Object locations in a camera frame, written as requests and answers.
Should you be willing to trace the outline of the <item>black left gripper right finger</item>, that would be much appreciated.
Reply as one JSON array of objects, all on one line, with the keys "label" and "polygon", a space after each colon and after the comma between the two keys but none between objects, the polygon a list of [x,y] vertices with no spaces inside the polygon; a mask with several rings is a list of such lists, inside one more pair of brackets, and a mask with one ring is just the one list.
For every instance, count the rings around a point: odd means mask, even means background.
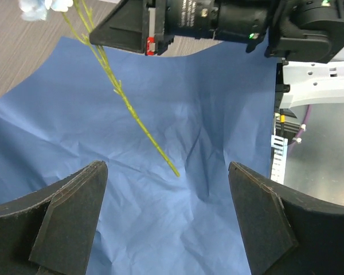
[{"label": "black left gripper right finger", "polygon": [[344,274],[344,206],[236,162],[229,184],[252,274]]}]

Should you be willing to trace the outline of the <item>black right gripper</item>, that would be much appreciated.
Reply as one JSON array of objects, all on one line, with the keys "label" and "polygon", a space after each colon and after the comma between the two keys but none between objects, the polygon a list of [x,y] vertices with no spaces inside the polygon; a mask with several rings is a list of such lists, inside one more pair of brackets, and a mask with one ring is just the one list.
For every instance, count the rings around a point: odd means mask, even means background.
[{"label": "black right gripper", "polygon": [[92,45],[160,56],[174,42],[166,31],[167,1],[122,0],[90,32]]}]

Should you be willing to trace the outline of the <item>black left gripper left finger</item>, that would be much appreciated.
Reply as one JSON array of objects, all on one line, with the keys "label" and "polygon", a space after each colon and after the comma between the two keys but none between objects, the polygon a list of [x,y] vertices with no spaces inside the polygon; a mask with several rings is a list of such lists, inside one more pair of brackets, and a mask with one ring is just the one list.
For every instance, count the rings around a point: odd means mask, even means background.
[{"label": "black left gripper left finger", "polygon": [[108,178],[105,162],[0,205],[0,274],[85,274]]}]

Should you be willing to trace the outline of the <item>artificial flower bunch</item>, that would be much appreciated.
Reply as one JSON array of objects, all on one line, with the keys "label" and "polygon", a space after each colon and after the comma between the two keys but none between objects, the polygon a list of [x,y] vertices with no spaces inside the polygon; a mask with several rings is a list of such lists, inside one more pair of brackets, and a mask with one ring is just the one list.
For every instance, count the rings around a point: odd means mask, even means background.
[{"label": "artificial flower bunch", "polygon": [[[121,81],[115,77],[111,69],[110,62],[108,60],[108,57],[104,48],[102,46],[91,45],[89,35],[91,31],[95,30],[95,23],[93,21],[93,10],[91,7],[87,6],[86,1],[26,1],[26,0],[22,0],[22,1],[19,1],[18,4],[19,4],[20,10],[22,11],[21,17],[25,21],[45,21],[47,20],[48,14],[50,13],[51,10],[62,14],[63,19],[69,26],[75,38],[78,41],[80,41],[82,44],[90,48],[95,58],[98,60],[100,66],[103,68],[109,81],[111,82],[114,88],[114,92],[122,98],[131,116],[140,126],[140,128],[145,133],[145,135],[149,138],[150,142],[152,142],[153,146],[157,149],[161,157],[163,157],[164,161],[172,169],[173,173],[177,177],[179,177],[180,173],[178,172],[175,165],[172,163],[172,161],[169,159],[169,157],[166,155],[166,153],[160,147],[157,141],[153,138],[149,130],[140,120],[134,107],[130,104],[128,97],[125,95],[123,91]],[[85,26],[87,34],[79,35],[75,31],[72,23],[70,22],[67,16],[67,12],[71,8],[75,9],[83,25]]]}]

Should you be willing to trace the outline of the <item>blue wrapping paper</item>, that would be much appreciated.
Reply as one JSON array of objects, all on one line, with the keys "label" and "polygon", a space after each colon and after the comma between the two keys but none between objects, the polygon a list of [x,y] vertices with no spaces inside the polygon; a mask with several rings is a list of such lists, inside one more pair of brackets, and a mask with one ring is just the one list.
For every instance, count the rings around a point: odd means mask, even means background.
[{"label": "blue wrapping paper", "polygon": [[276,60],[265,49],[223,42],[182,57],[106,49],[175,175],[91,50],[60,39],[0,98],[0,204],[103,160],[88,274],[249,274],[228,166],[269,173]]}]

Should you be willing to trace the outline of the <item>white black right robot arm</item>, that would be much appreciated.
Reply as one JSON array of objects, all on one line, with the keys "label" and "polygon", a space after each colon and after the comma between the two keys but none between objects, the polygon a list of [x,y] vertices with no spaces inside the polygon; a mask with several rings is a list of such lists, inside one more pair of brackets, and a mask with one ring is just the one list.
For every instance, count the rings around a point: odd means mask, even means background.
[{"label": "white black right robot arm", "polygon": [[279,108],[344,103],[344,1],[120,1],[90,33],[93,45],[147,56],[175,36],[246,44],[267,41],[281,59]]}]

